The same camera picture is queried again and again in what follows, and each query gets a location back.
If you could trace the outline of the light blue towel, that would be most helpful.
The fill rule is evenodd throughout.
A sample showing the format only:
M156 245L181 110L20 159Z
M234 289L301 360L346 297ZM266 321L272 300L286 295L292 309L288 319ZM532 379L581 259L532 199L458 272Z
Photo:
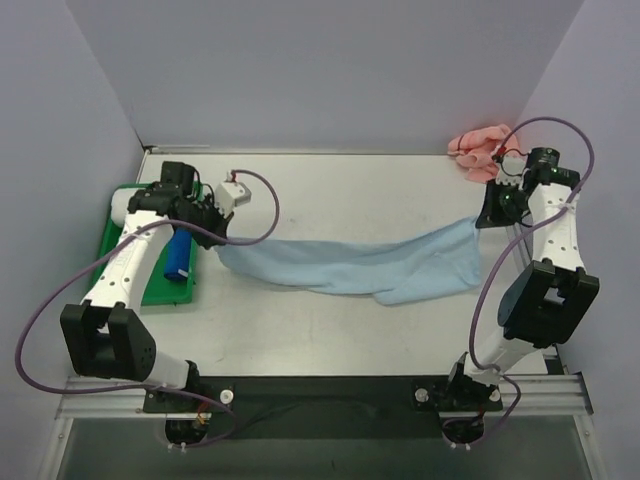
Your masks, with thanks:
M481 283L473 217L391 243L274 239L216 252L236 274L320 294L368 295L383 306L457 295Z

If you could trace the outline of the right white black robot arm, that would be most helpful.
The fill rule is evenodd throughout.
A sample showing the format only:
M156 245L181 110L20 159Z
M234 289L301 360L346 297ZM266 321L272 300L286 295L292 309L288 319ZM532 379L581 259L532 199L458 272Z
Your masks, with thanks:
M559 152L548 147L525 158L501 149L495 159L500 171L486 185L476 226L531 228L531 261L503 294L497 328L443 385L445 401L458 410L492 398L501 374L528 355L566 343L600 288L578 246L579 173L560 167Z

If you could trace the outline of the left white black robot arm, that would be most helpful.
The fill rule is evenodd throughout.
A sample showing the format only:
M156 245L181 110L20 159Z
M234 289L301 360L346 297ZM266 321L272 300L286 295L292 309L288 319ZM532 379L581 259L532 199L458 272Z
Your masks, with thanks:
M251 199L234 175L202 195L196 170L167 161L159 180L128 200L118 252L79 305L64 307L60 323L74 371L80 376L121 379L167 387L166 399L177 410L195 409L201 385L194 366L161 352L139 317L153 269L174 236L170 220L199 227L194 240L204 248L221 244L235 208Z

